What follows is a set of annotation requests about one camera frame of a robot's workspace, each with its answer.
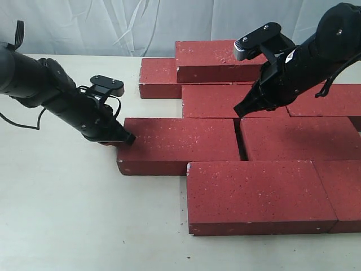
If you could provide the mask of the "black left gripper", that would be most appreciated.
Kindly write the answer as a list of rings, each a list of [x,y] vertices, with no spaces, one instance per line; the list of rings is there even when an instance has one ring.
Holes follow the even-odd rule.
[[[103,145],[131,146],[136,136],[127,131],[95,98],[78,90],[64,91],[42,106],[79,131],[89,141]]]

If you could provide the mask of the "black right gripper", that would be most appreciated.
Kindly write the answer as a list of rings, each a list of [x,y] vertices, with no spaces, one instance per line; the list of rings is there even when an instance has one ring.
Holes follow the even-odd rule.
[[[245,98],[234,107],[238,117],[287,106],[313,86],[329,77],[329,61],[310,46],[297,46],[266,62],[259,79]]]

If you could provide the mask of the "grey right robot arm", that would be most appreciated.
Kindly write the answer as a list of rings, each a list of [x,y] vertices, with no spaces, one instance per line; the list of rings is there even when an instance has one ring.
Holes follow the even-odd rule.
[[[259,78],[234,107],[238,117],[274,111],[323,83],[316,98],[325,97],[336,77],[360,60],[360,6],[339,3],[320,19],[316,32],[296,45],[281,25],[267,23],[234,42],[237,60],[266,57]]]

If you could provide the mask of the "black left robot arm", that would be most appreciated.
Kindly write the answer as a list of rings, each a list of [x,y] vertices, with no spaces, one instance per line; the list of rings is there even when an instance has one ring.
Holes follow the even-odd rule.
[[[106,104],[124,93],[124,83],[95,75],[90,87],[77,86],[63,67],[50,58],[38,60],[1,46],[1,94],[27,108],[43,107],[79,131],[87,140],[132,145],[136,137]]]

